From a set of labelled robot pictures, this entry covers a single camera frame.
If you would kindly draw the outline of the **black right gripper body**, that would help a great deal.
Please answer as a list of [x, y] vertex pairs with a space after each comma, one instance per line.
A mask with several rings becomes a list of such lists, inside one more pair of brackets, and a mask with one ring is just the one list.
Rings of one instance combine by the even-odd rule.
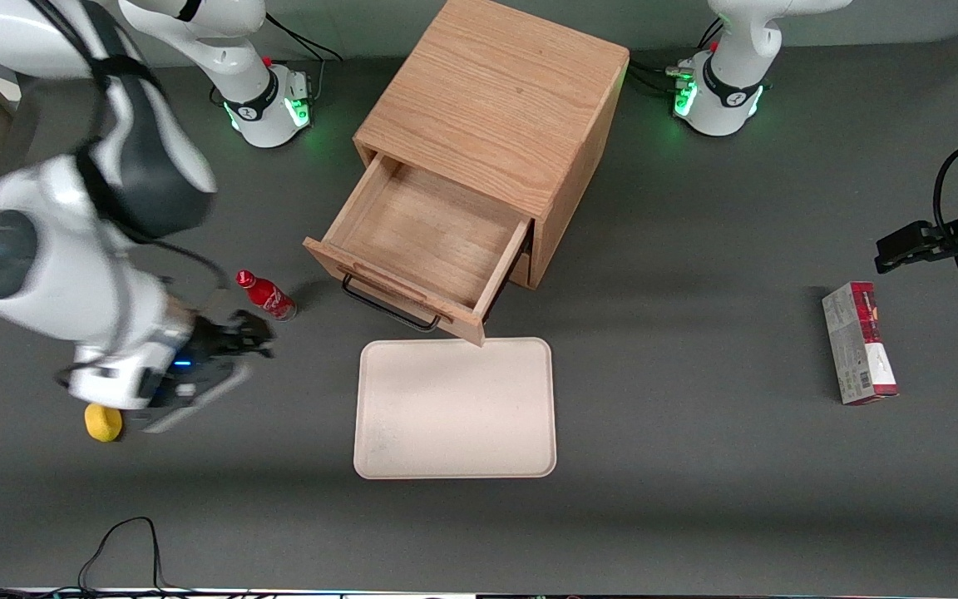
[[149, 407], [197, 407], [242, 379], [242, 364], [228, 355], [229, 330], [199, 317], [185, 344], [160, 368]]

